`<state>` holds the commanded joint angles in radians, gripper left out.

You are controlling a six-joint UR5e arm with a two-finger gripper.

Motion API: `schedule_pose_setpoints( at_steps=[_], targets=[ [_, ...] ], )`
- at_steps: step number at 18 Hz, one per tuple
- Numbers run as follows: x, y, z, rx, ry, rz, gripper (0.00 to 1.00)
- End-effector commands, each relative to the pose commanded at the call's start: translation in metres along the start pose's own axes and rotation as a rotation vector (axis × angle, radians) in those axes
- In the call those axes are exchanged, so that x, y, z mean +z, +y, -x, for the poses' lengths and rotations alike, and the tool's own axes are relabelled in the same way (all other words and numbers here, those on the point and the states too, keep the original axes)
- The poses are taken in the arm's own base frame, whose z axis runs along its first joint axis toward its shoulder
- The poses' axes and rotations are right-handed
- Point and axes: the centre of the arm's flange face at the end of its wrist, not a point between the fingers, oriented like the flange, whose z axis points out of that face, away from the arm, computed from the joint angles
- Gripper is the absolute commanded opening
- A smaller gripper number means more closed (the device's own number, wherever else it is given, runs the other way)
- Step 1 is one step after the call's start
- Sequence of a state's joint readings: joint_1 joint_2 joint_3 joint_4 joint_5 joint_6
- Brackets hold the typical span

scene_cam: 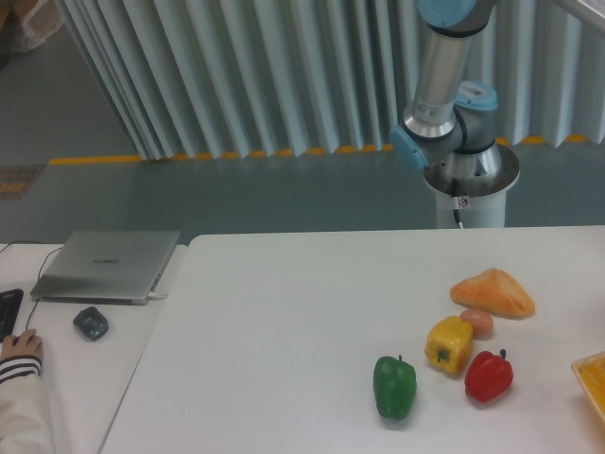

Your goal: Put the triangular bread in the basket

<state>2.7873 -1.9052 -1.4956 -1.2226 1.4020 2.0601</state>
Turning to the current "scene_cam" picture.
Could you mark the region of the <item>person's hand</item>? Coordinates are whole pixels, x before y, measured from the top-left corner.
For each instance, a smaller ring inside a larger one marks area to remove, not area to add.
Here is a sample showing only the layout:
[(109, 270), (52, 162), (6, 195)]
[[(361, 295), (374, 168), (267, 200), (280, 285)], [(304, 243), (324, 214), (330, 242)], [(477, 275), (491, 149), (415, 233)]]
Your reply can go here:
[(1, 351), (1, 381), (39, 375), (43, 366), (43, 340), (36, 329), (4, 338)]

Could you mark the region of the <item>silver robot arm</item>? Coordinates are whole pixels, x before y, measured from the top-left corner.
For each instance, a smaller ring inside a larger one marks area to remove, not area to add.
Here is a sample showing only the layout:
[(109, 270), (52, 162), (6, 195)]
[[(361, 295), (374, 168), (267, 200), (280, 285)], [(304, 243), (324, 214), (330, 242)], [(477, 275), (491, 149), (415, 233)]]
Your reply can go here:
[(495, 1), (417, 1), (429, 27), (412, 101), (389, 131), (396, 156), (442, 183), (492, 183), (502, 174), (495, 144), (497, 93), (463, 80), (472, 38), (489, 23)]

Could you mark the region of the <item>white sleeved forearm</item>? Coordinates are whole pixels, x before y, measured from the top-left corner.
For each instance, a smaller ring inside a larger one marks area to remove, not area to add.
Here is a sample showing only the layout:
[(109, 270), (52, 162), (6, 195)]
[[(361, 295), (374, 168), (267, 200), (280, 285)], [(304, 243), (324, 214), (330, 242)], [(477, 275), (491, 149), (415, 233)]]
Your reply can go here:
[(1, 361), (1, 452), (54, 453), (42, 362), (33, 356)]

